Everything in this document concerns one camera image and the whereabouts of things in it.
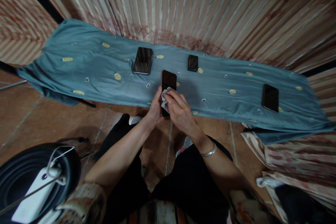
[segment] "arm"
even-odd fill
[[[196,124],[184,95],[170,90],[164,97],[167,99],[170,119],[173,123],[190,137],[200,153],[211,151],[214,144]],[[220,149],[211,156],[203,157],[203,160],[215,183],[226,197],[231,190],[252,190],[246,177]]]
[[[108,197],[149,134],[164,119],[160,116],[160,96],[161,87],[157,90],[147,115],[94,164],[85,176],[85,183],[102,186]]]

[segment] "person's left hand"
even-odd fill
[[[159,88],[156,91],[156,94],[152,100],[152,104],[150,105],[150,109],[145,116],[145,118],[148,119],[149,122],[151,122],[154,126],[162,122],[165,118],[161,116],[161,93],[162,93],[162,87],[159,86]]]

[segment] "phone screen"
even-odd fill
[[[172,89],[176,90],[176,81],[177,81],[176,74],[168,72],[166,70],[162,70],[161,72],[162,91],[167,89],[168,87],[171,87]],[[167,117],[169,116],[169,113],[165,111],[163,108],[161,108],[161,116]]]
[[[277,88],[264,84],[262,100],[263,107],[276,113],[279,112],[279,90]]]
[[[153,61],[153,50],[150,48],[139,47],[133,65],[133,73],[148,75],[151,72]]]
[[[198,70],[198,57],[195,55],[189,55],[188,57],[188,70],[197,72]]]

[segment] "floor grout line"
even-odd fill
[[[15,130],[11,133],[11,135],[7,138],[6,142],[0,147],[0,151],[2,151],[5,146],[11,141],[12,137],[16,134],[18,129],[21,127],[21,125],[25,122],[25,120],[30,116],[30,114],[33,112],[33,110],[36,108],[36,106],[40,103],[43,96],[41,95],[40,98],[35,102],[31,110],[25,115],[25,117],[21,120],[21,122],[16,126]]]
[[[172,145],[172,135],[173,135],[173,122],[170,123],[170,134],[169,134],[169,145],[168,145],[168,156],[167,156],[167,164],[166,164],[166,176],[168,175],[169,169],[169,157],[170,157],[170,147]]]
[[[101,132],[101,130],[102,130],[104,124],[105,124],[107,115],[109,114],[109,112],[110,112],[110,110],[111,110],[111,106],[112,106],[112,104],[110,104],[110,106],[109,106],[109,108],[108,108],[108,110],[107,110],[107,112],[106,112],[106,114],[105,114],[105,117],[104,117],[104,119],[103,119],[103,121],[102,121],[102,123],[101,123],[101,125],[100,125],[100,128],[99,128],[99,130],[98,130],[98,132],[97,132],[97,135],[96,135],[96,137],[95,137],[95,139],[94,139],[94,142],[93,142],[93,144],[92,144],[92,147],[91,147],[90,152],[92,152],[92,151],[94,150],[94,148],[95,148],[95,144],[96,144],[96,142],[97,142],[97,140],[98,140],[98,137],[99,137],[99,135],[100,135],[100,132]],[[86,166],[87,166],[88,163],[89,163],[89,159],[90,159],[91,155],[87,157],[87,160],[85,161],[85,164],[84,164],[83,169],[82,169],[82,173],[85,171]]]
[[[233,147],[233,155],[234,155],[234,161],[236,162],[236,166],[239,168],[238,160],[237,160],[237,153],[236,153],[236,145],[235,145],[235,138],[233,136],[233,130],[232,130],[232,124],[230,121],[230,130],[231,130],[231,139],[232,139],[232,147]]]

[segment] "hand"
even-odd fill
[[[197,137],[202,130],[193,119],[184,95],[176,93],[175,90],[169,90],[163,96],[167,99],[170,119],[176,127],[189,137]]]
[[[152,104],[150,105],[150,109],[147,115],[144,117],[145,120],[148,121],[149,124],[156,126],[160,122],[162,122],[165,118],[161,116],[161,97],[162,88],[159,88],[156,91],[156,94],[152,100]]]

